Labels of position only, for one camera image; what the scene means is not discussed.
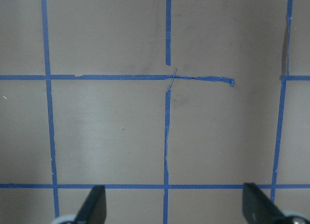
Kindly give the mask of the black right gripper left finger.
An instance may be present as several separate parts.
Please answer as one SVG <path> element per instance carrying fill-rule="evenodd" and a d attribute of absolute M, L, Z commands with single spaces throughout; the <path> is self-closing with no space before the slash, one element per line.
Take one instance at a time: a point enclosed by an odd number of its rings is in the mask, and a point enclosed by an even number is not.
<path fill-rule="evenodd" d="M 96 185 L 89 192 L 77 214 L 60 216 L 53 224 L 104 224 L 107 218 L 106 189 Z"/>

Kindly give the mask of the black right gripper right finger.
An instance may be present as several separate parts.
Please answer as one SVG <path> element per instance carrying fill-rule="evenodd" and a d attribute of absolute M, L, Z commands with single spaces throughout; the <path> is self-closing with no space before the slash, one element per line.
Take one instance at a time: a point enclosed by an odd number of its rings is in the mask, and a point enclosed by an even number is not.
<path fill-rule="evenodd" d="M 282 212 L 255 183 L 244 183 L 242 213 L 248 224 L 308 224 L 309 219 L 297 213 Z"/>

